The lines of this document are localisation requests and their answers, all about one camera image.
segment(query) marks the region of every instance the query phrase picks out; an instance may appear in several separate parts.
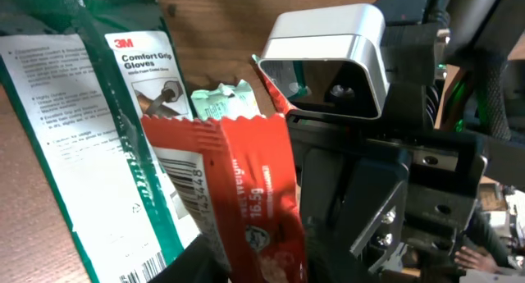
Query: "red wrapper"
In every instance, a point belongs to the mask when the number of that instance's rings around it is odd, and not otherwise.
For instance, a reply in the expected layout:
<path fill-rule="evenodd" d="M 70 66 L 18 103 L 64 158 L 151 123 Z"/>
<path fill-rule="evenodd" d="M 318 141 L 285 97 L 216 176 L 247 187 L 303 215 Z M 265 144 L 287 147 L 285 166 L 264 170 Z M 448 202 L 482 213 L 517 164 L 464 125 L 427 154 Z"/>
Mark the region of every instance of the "red wrapper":
<path fill-rule="evenodd" d="M 306 282 L 285 118 L 142 119 L 159 161 L 233 283 Z M 181 177 L 179 165 L 188 165 Z"/>

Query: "white label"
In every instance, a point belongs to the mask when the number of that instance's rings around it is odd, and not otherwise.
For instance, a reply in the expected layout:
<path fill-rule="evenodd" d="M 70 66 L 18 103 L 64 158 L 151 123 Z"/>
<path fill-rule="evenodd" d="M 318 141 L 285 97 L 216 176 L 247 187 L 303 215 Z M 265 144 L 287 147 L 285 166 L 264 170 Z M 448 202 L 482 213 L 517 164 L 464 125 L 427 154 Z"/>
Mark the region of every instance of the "white label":
<path fill-rule="evenodd" d="M 207 238 L 208 246 L 215 254 L 215 259 L 230 272 L 231 265 L 215 221 L 215 212 L 204 171 L 203 155 L 171 148 L 153 147 L 153 150 L 157 154 L 158 161 L 170 176 L 189 214 Z"/>
<path fill-rule="evenodd" d="M 0 54 L 98 279 L 146 282 L 165 263 L 79 35 L 0 37 Z"/>
<path fill-rule="evenodd" d="M 144 31 L 105 37 L 140 116 L 193 119 L 166 33 Z"/>

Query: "table top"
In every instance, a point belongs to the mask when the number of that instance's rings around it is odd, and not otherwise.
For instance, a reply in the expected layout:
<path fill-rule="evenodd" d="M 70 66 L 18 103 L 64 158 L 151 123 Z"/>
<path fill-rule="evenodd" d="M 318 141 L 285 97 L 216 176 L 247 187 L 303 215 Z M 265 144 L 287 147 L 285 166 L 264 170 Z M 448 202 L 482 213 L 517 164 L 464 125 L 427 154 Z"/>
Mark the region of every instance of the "table top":
<path fill-rule="evenodd" d="M 247 80 L 265 115 L 275 110 L 253 71 L 282 12 L 375 0 L 158 0 L 189 91 Z M 168 7 L 175 14 L 168 15 Z M 0 282 L 89 281 L 30 142 L 0 87 Z"/>

